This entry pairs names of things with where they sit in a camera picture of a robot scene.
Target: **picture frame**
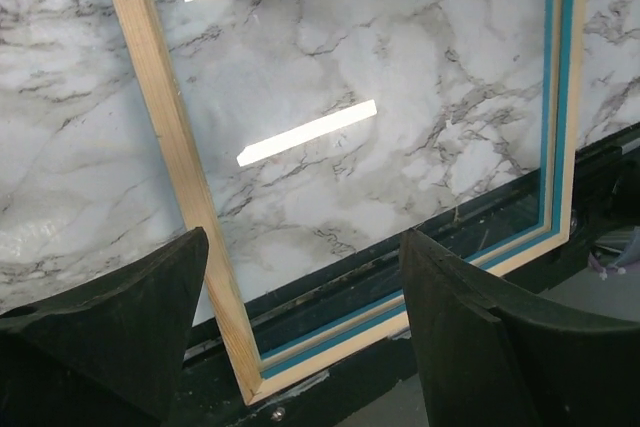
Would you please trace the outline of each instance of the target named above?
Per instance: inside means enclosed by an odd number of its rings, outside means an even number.
[[[240,297],[169,51],[153,0],[113,0],[136,76],[188,229],[209,238],[205,284],[216,321],[247,405],[302,381],[386,337],[408,329],[402,292],[263,356]],[[565,243],[581,89],[582,30],[586,0],[547,0],[549,49],[543,127],[540,218],[537,225],[472,259],[495,275],[506,273]]]

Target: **wood grain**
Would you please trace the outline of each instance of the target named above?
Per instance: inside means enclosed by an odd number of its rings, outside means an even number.
[[[245,402],[262,382],[241,300],[153,0],[113,0],[184,223],[209,238],[205,283]]]

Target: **white marble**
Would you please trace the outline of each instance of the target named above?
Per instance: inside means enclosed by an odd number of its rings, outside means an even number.
[[[157,0],[245,300],[539,166],[544,0]],[[258,141],[378,114],[240,168]]]
[[[0,0],[0,312],[182,229],[111,0]]]
[[[579,145],[640,122],[640,0],[588,0]]]

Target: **marble pattern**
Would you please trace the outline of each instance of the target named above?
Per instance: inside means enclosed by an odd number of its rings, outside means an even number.
[[[0,0],[0,312],[183,229],[111,0]]]
[[[578,144],[640,122],[640,0],[588,0]]]
[[[156,1],[245,300],[539,166],[544,0]]]

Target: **blue strip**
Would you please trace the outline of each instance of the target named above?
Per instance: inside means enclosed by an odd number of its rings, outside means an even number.
[[[565,147],[566,147],[566,136],[567,136],[567,120],[568,120],[568,97],[569,97],[569,72],[570,72],[570,68],[571,68],[571,33],[572,33],[572,24],[573,24],[573,2],[574,0],[562,0],[562,22],[561,22],[561,33],[560,33],[560,66],[559,66],[559,92],[558,92],[558,108],[557,108],[557,128],[556,128],[556,151],[555,151],[555,165],[554,165],[554,172],[553,172],[553,204],[552,204],[552,226],[551,226],[551,231],[544,233],[538,237],[536,237],[535,239],[532,239],[530,241],[527,241],[513,249],[511,249],[510,251],[505,252],[504,254],[501,254],[499,256],[497,256],[496,258],[490,260],[489,262],[485,263],[482,265],[483,269],[489,269],[497,264],[499,264],[500,262],[505,261],[506,259],[513,257],[514,255],[517,255],[527,249],[530,249],[532,247],[534,247],[535,245],[544,242],[545,240],[555,236],[556,234],[558,234],[560,232],[560,225],[561,225],[561,214],[562,214],[562,189],[563,189],[563,183],[564,183],[564,154],[565,154]],[[545,9],[546,9],[546,18],[545,18],[545,62],[544,62],[544,78],[543,78],[543,91],[544,91],[544,96],[543,96],[543,133],[542,133],[542,145],[546,146],[546,144],[548,143],[548,126],[549,126],[549,102],[550,102],[550,89],[549,89],[549,84],[551,81],[551,48],[552,48],[552,41],[553,41],[553,0],[545,0]],[[542,208],[540,209],[541,211],[541,221],[544,222],[544,205],[545,202],[547,201],[546,199],[546,192],[545,192],[545,188],[544,186],[546,185],[546,176],[548,175],[547,172],[547,155],[546,155],[546,148],[542,149],[542,154],[541,154],[541,172],[543,172],[543,175],[541,175],[541,205]],[[525,230],[524,232],[521,232],[520,234],[517,234],[515,236],[512,236],[494,246],[492,246],[490,249],[485,249],[484,251],[477,253],[471,257],[469,257],[468,259],[465,259],[467,261],[473,260],[474,258],[477,258],[481,255],[484,255],[485,253],[488,253],[492,250],[495,250],[496,248],[505,245],[508,242],[511,242],[519,237],[522,237],[523,235],[526,235],[528,232],[531,232],[532,230],[540,227],[540,225],[542,225],[541,223],[539,223],[537,226],[531,227],[527,230]],[[265,355],[262,356],[263,359],[268,359],[269,357],[272,357],[273,355],[276,355],[280,352],[282,352],[283,350],[286,350],[290,347],[293,347],[297,344],[299,344],[300,342],[304,342],[305,340],[312,338],[328,329],[331,329],[337,325],[340,325],[342,323],[344,323],[345,321],[348,321],[352,318],[354,318],[357,315],[360,315],[364,312],[367,312],[369,310],[371,310],[372,308],[375,308],[376,306],[387,302],[393,298],[396,298],[397,296],[402,295],[402,291],[398,291],[395,292],[383,299],[378,300],[377,302],[374,302],[372,304],[369,304],[366,307],[363,307],[361,309],[358,309],[357,311],[342,317],[341,319],[338,319],[334,322],[331,322],[330,324],[327,324],[303,337],[300,337],[292,342],[289,342],[277,349],[274,349],[268,353],[266,353]],[[268,379],[270,377],[273,377],[274,375],[279,374],[280,372],[283,372],[285,370],[290,369],[291,367],[304,362],[305,360],[314,357],[316,355],[318,355],[319,353],[334,347],[352,337],[354,337],[355,335],[358,335],[361,332],[364,332],[372,327],[375,327],[376,325],[380,324],[381,322],[384,322],[385,320],[388,320],[392,317],[394,317],[395,315],[398,315],[402,312],[404,312],[406,310],[406,307],[404,304],[399,305],[387,312],[384,312],[372,319],[369,319],[365,322],[363,322],[362,324],[359,324],[358,326],[353,327],[352,329],[349,329],[345,332],[342,332],[338,335],[336,335],[335,337],[328,339],[324,342],[319,343],[316,346],[311,347],[310,349],[301,352],[298,355],[295,355],[285,361],[283,361],[282,363],[275,365],[273,367],[271,367],[270,369],[265,370],[262,375],[265,379]]]

